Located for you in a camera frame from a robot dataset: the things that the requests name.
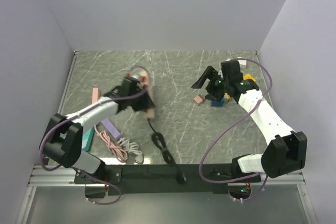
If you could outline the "white plug adapter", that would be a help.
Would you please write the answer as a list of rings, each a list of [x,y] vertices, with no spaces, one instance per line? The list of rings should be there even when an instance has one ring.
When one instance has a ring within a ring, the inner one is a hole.
[[[244,59],[238,59],[237,60],[239,62],[239,66],[241,69],[245,69],[247,67],[247,60],[244,60]]]

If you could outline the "purple power strip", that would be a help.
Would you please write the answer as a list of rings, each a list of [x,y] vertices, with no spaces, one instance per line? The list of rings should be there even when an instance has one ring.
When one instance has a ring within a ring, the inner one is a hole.
[[[109,121],[109,119],[104,119],[101,121],[103,126],[109,131],[109,133],[119,141],[122,138],[121,133],[117,130],[117,128]]]

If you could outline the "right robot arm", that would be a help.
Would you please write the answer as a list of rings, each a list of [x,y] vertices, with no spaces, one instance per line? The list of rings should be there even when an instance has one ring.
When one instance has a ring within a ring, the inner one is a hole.
[[[228,94],[252,118],[267,143],[262,154],[246,154],[233,159],[227,183],[241,182],[262,173],[276,178],[305,167],[306,135],[296,132],[278,116],[256,82],[244,79],[238,61],[223,62],[221,72],[208,66],[192,88],[200,89],[206,80],[209,83],[205,98],[219,102]]]

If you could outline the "teal power strip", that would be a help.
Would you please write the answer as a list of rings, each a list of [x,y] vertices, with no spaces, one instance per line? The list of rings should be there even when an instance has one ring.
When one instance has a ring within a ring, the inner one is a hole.
[[[83,151],[88,152],[90,150],[94,134],[95,134],[95,128],[94,127],[90,128],[87,132],[85,132],[83,134],[83,136],[82,136],[82,146],[81,146]]]

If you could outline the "pink power strip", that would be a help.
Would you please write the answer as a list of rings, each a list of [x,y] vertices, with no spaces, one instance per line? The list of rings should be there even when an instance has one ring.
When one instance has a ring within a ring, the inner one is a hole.
[[[99,100],[100,98],[100,91],[98,88],[93,88],[92,89],[92,101],[91,103],[95,103]],[[128,158],[127,152],[121,147],[121,146],[116,146],[113,141],[110,138],[110,135],[106,132],[106,130],[99,131],[97,129],[97,125],[94,126],[96,135],[104,141],[106,144],[108,150],[115,156],[115,158],[121,162],[125,163]]]

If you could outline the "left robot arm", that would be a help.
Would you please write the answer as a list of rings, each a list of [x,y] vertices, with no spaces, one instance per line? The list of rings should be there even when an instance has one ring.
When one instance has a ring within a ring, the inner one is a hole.
[[[103,162],[82,150],[82,136],[128,107],[135,112],[147,112],[155,107],[149,76],[126,76],[121,85],[103,94],[97,102],[66,116],[53,115],[39,147],[39,160],[48,157],[59,166],[86,172],[93,183],[101,182],[105,176]]]

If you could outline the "yellow cube socket adapter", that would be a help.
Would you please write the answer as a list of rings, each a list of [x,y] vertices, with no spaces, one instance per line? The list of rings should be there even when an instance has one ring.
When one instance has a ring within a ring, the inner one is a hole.
[[[244,80],[252,80],[253,82],[256,82],[256,79],[250,74],[244,75],[243,78]]]

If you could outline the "yellow white plug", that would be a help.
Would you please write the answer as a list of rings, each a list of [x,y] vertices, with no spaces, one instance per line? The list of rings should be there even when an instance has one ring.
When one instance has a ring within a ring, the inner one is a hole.
[[[230,96],[228,93],[225,93],[225,94],[224,94],[224,100],[225,100],[226,102],[230,102],[230,101],[232,100],[232,98],[231,98],[231,96]]]

